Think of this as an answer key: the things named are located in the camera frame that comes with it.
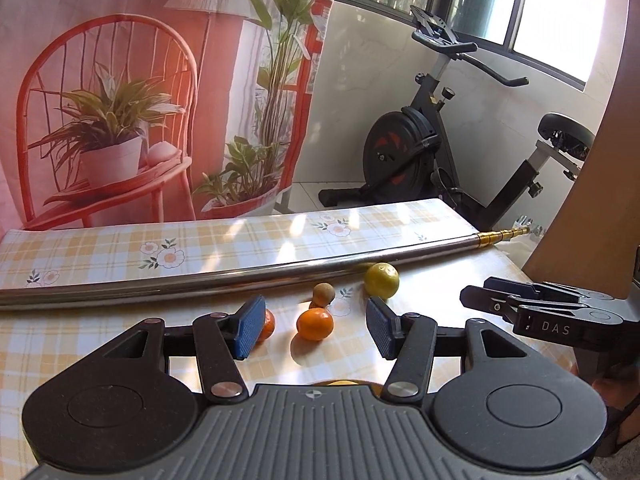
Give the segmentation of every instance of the blue gripper pad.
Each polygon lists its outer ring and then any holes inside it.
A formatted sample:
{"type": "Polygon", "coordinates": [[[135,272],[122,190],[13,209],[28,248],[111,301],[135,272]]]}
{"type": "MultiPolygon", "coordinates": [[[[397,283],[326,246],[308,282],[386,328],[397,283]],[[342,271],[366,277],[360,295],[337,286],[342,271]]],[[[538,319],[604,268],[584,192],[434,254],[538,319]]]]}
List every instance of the blue gripper pad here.
{"type": "Polygon", "coordinates": [[[380,355],[396,359],[404,339],[400,318],[380,298],[369,298],[366,309],[367,329],[378,347],[380,355]]]}
{"type": "Polygon", "coordinates": [[[258,341],[258,336],[264,327],[265,309],[264,297],[257,296],[232,314],[238,322],[238,333],[234,338],[234,359],[242,360],[249,357],[249,352],[258,341]]]}

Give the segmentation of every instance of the table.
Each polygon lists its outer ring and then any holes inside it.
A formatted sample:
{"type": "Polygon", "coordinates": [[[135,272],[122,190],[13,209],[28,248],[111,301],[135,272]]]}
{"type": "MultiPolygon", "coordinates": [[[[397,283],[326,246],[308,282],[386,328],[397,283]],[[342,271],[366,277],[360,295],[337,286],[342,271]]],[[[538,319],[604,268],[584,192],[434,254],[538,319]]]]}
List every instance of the table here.
{"type": "MultiPolygon", "coordinates": [[[[471,225],[439,200],[253,219],[9,232],[0,243],[0,287],[57,286],[248,267],[473,232],[471,225]],[[168,254],[178,256],[169,261],[168,254]],[[145,260],[152,257],[155,263],[165,265],[149,266],[145,260]]],[[[400,271],[400,289],[388,302],[392,309],[398,314],[419,312],[433,317],[439,325],[455,327],[464,326],[470,317],[485,317],[508,330],[498,317],[463,308],[458,295],[465,285],[481,285],[492,275],[526,280],[495,248],[429,260],[400,271]]],[[[330,306],[334,333],[317,344],[300,340],[295,331],[297,317],[308,308],[311,285],[261,291],[276,317],[276,329],[246,361],[238,363],[250,390],[256,383],[306,384],[335,378],[385,381],[393,363],[380,358],[367,333],[362,277],[348,276],[333,284],[337,291],[330,306]]],[[[20,427],[20,410],[37,386],[141,319],[162,317],[168,326],[190,324],[208,312],[234,312],[246,299],[246,295],[231,294],[179,304],[0,312],[0,478],[21,478],[35,466],[20,427]]],[[[569,348],[526,341],[563,367],[569,367],[574,359],[569,348]]],[[[171,375],[192,390],[200,390],[194,358],[172,358],[170,366],[171,375]]],[[[430,390],[437,390],[459,370],[459,359],[437,358],[430,390]]]]}

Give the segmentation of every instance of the bike seat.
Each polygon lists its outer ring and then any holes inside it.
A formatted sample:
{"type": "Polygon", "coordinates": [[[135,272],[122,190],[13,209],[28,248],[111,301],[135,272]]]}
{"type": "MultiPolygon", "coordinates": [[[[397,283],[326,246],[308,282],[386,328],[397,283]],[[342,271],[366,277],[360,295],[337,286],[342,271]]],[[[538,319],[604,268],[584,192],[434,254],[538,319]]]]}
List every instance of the bike seat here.
{"type": "Polygon", "coordinates": [[[542,117],[538,133],[543,139],[550,140],[554,148],[581,161],[587,158],[595,139],[591,131],[579,122],[555,112],[542,117]]]}

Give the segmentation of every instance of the bike handlebar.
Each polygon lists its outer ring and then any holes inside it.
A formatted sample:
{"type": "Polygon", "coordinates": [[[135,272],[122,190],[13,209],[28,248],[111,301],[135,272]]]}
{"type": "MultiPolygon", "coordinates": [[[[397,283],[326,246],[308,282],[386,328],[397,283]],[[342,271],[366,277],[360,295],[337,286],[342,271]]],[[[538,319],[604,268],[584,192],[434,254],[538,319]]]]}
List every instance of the bike handlebar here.
{"type": "Polygon", "coordinates": [[[452,54],[463,54],[464,52],[475,52],[478,50],[478,46],[473,42],[440,44],[417,30],[411,34],[411,37],[431,50],[434,50],[439,54],[447,54],[447,56],[452,54]]]}
{"type": "Polygon", "coordinates": [[[475,57],[468,56],[467,54],[460,54],[460,59],[463,59],[464,61],[466,61],[468,63],[471,63],[473,66],[475,66],[476,68],[479,68],[483,72],[485,72],[488,75],[490,75],[491,77],[493,77],[497,82],[499,82],[499,83],[501,83],[501,84],[503,84],[505,86],[515,87],[515,86],[524,86],[524,85],[528,85],[529,84],[529,79],[526,78],[526,77],[518,77],[516,79],[507,79],[507,78],[501,76],[500,74],[498,74],[492,68],[489,68],[487,65],[485,65],[479,59],[476,59],[475,57]]]}

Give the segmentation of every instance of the wooden panel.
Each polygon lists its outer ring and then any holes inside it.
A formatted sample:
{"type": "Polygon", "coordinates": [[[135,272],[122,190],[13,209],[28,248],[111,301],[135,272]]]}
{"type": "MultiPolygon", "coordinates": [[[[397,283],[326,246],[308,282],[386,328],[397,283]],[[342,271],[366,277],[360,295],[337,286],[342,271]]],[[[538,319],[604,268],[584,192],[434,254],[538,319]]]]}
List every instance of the wooden panel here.
{"type": "Polygon", "coordinates": [[[626,298],[640,245],[640,0],[593,149],[524,271],[626,298]]]}

